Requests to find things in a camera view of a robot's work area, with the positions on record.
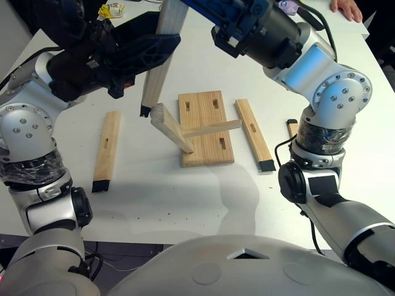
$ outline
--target dark floor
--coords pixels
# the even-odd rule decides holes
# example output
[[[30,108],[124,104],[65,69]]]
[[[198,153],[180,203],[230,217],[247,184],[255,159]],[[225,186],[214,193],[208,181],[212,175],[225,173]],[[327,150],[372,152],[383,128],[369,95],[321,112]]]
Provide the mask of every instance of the dark floor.
[[[0,249],[18,247],[27,237],[8,236],[0,234]],[[85,242],[85,251],[93,253],[96,242]],[[102,296],[120,282],[125,276],[144,265],[152,257],[164,249],[164,245],[155,244],[121,244],[115,242],[99,242],[98,253],[104,258],[104,264],[94,283],[99,287]],[[332,250],[323,250],[324,254],[333,260],[340,259]]]

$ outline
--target white table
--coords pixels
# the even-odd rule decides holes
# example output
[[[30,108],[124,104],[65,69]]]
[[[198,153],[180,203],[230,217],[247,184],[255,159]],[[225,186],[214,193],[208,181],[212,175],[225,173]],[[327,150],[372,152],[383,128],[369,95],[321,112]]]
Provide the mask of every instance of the white table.
[[[209,22],[201,18],[195,26],[190,23],[199,17],[188,12],[161,102],[176,115],[178,94],[221,90],[232,120],[237,118],[235,100],[247,98],[273,153],[277,143],[288,139],[285,121],[299,118],[307,101],[270,81],[252,59],[234,59],[216,48]],[[395,221],[391,174],[395,95],[360,34],[334,31],[334,38],[339,62],[366,73],[374,89],[371,103],[358,115],[346,143],[341,193]],[[17,64],[49,43],[39,32]],[[194,71],[187,74],[187,67]],[[92,93],[84,103],[61,114],[56,123],[54,136],[64,163],[74,185],[86,189],[94,212],[91,224],[83,229],[84,239],[174,244],[214,234],[256,234],[311,249],[307,219],[281,196],[276,173],[259,173],[243,130],[230,131],[234,164],[180,168],[178,147],[147,118],[138,116],[144,77],[137,76],[136,85],[118,100],[105,89]],[[111,110],[121,110],[123,115],[114,176],[109,192],[92,195],[104,114]],[[280,156],[287,161],[286,148]],[[0,195],[0,233],[25,235],[5,186],[0,186]],[[318,241],[327,247],[320,237]]]

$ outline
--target wood grain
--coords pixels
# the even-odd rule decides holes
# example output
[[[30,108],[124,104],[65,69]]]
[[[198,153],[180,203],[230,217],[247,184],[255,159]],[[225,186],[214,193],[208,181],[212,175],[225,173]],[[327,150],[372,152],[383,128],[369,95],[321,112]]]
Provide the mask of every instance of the wood grain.
[[[119,111],[106,113],[93,181],[111,180],[120,122]]]
[[[186,130],[227,120],[220,91],[180,94],[178,106],[180,124]],[[191,141],[194,152],[182,155],[182,167],[235,162],[229,131],[196,136]]]
[[[151,110],[151,124],[161,131],[165,136],[174,142],[186,153],[193,152],[193,144],[189,139],[184,138],[181,126],[172,117],[166,106],[157,104]]]
[[[218,133],[219,131],[234,130],[240,128],[242,125],[240,119],[231,120],[227,122],[215,123],[213,125],[201,126],[200,128],[183,129],[183,136],[186,138],[200,136],[202,134]]]
[[[165,0],[160,11],[156,34],[179,34],[184,24],[188,6],[180,0]],[[153,107],[159,101],[173,55],[161,66],[147,72],[141,105]]]
[[[286,122],[286,125],[288,127],[289,136],[290,137],[295,136],[297,134],[297,129],[299,128],[297,120],[296,119],[289,119]]]
[[[236,107],[243,121],[244,130],[246,131],[249,142],[254,150],[258,162],[272,160],[270,151],[266,145],[264,136],[260,131],[259,125],[251,110],[247,99],[236,100]]]

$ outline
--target plastic wrap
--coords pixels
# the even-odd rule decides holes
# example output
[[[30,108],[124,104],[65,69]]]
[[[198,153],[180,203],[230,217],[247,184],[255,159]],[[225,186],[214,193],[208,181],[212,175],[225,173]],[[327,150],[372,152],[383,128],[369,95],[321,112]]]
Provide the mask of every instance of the plastic wrap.
[[[296,141],[305,150],[320,154],[337,154],[351,134],[351,129],[326,129],[301,120]]]
[[[62,157],[57,149],[26,162],[0,162],[0,178],[5,183],[45,185],[56,181],[65,172]]]

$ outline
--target wooden stick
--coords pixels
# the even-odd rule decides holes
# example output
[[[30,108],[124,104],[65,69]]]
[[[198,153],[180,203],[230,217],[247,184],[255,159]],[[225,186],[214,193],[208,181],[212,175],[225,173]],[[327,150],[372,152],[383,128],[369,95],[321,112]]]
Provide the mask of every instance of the wooden stick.
[[[299,128],[299,125],[296,119],[288,119],[286,121],[286,126],[288,127],[290,137],[293,137],[297,134],[297,129]]]
[[[165,0],[159,15],[156,34],[179,34],[184,24],[188,6],[180,0]],[[141,101],[140,116],[147,117],[159,101],[172,55],[161,66],[151,69],[146,75]]]
[[[172,140],[186,153],[193,152],[193,144],[183,137],[180,124],[172,117],[164,104],[159,103],[151,110],[151,124]]]
[[[241,120],[232,120],[226,121],[221,123],[216,123],[213,125],[201,126],[199,128],[188,128],[183,129],[183,136],[186,138],[200,136],[202,134],[211,134],[211,133],[218,133],[219,131],[228,131],[233,130],[235,128],[241,127]]]
[[[96,159],[96,168],[92,183],[92,193],[109,190],[112,171],[114,169],[115,153],[117,151],[117,140],[121,113],[113,111],[106,113],[104,127],[101,133],[100,147]]]
[[[274,161],[247,99],[236,100],[236,107],[243,121],[244,130],[254,150],[262,171],[275,171]]]

